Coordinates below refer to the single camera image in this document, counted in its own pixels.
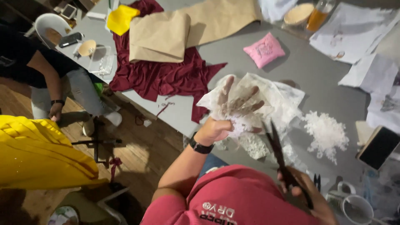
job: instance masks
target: red t-shirt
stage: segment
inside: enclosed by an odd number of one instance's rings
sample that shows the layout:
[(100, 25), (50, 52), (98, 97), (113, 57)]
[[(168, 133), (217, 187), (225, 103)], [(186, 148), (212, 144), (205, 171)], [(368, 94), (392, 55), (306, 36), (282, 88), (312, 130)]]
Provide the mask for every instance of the red t-shirt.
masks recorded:
[(286, 202), (274, 181), (252, 168), (231, 165), (202, 176), (187, 198), (174, 195), (150, 204), (141, 225), (319, 224)]

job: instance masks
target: black t-shirt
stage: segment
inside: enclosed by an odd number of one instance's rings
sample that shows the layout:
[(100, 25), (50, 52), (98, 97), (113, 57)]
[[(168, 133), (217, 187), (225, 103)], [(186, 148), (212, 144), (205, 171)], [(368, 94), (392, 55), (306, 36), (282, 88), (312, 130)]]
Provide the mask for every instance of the black t-shirt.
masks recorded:
[(36, 88), (46, 88), (44, 75), (26, 64), (39, 50), (60, 78), (80, 66), (65, 55), (36, 44), (13, 29), (0, 25), (0, 76)]

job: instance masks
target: pink pillow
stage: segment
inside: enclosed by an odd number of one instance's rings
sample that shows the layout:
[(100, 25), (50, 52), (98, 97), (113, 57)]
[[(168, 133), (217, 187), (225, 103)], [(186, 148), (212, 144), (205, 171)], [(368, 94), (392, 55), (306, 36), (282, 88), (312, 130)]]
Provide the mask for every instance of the pink pillow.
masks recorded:
[(256, 43), (244, 47), (243, 50), (254, 60), (259, 69), (277, 57), (285, 55), (278, 40), (271, 33), (268, 33)]

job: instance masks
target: white mug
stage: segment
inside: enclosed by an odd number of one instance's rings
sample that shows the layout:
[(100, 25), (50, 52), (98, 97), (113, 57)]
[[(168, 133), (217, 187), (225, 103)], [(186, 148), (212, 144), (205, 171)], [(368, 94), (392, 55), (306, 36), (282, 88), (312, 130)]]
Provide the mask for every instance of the white mug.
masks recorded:
[[(343, 191), (347, 186), (350, 193)], [(356, 188), (349, 182), (338, 183), (337, 191), (330, 191), (325, 199), (337, 212), (343, 214), (348, 220), (356, 225), (368, 225), (374, 217), (374, 210), (367, 200), (356, 195)]]

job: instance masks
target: table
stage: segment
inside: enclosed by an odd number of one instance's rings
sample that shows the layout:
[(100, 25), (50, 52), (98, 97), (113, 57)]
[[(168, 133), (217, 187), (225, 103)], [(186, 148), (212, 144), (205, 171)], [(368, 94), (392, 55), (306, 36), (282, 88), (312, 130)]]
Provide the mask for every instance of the table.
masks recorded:
[[(128, 4), (132, 0), (121, 0), (123, 4)], [(158, 0), (158, 3), (165, 10), (175, 10), (185, 6), (193, 5), (201, 0)], [(100, 1), (92, 12), (106, 13), (107, 1)], [(81, 32), (85, 35), (83, 40), (94, 39), (98, 44), (111, 46), (116, 53), (112, 35), (104, 29), (104, 22), (84, 18), (73, 29), (73, 32)], [(249, 46), (261, 39), (268, 32), (271, 32), (281, 43), (286, 56), (276, 59), (263, 69), (257, 69), (255, 63), (243, 51), (243, 47)], [(307, 152), (307, 147), (311, 143), (311, 137), (304, 135), (300, 131), (294, 130), (290, 137), (293, 147), (299, 158), (308, 167), (321, 176), (330, 179), (329, 185), (322, 189), (326, 192), (331, 187), (338, 175), (349, 182), (357, 182), (362, 172), (362, 164), (355, 159), (357, 152), (357, 131), (355, 121), (366, 118), (366, 99), (367, 94), (355, 88), (338, 86), (338, 81), (348, 72), (350, 65), (335, 62), (325, 55), (313, 49), (306, 40), (299, 39), (285, 31), (282, 31), (271, 24), (255, 22), (238, 33), (197, 47), (201, 57), (211, 64), (228, 62), (227, 66), (220, 70), (208, 84), (209, 89), (215, 87), (216, 82), (225, 75), (235, 74), (243, 77), (247, 72), (258, 74), (272, 81), (281, 79), (291, 79), (297, 83), (297, 87), (306, 93), (300, 109), (308, 113), (310, 110), (320, 113), (329, 113), (338, 122), (346, 125), (346, 133), (350, 139), (349, 147), (345, 152), (338, 152), (338, 165), (335, 166), (329, 160), (322, 158), (316, 159), (316, 153)], [(60, 52), (73, 58), (74, 46), (58, 48)], [(73, 58), (83, 67), (88, 67), (89, 58)], [(114, 61), (112, 74), (116, 71), (116, 61)], [(125, 91), (123, 94), (139, 104), (149, 112), (157, 114), (162, 103), (165, 103), (165, 96), (159, 96), (157, 102), (142, 99), (135, 91)], [(193, 97), (174, 96), (168, 101), (175, 102), (159, 115), (170, 126), (186, 136), (198, 129), (199, 125), (191, 121), (191, 108)], [(259, 162), (251, 159), (243, 151), (214, 151), (228, 163), (240, 163), (255, 167), (256, 169), (270, 170), (268, 163)]]

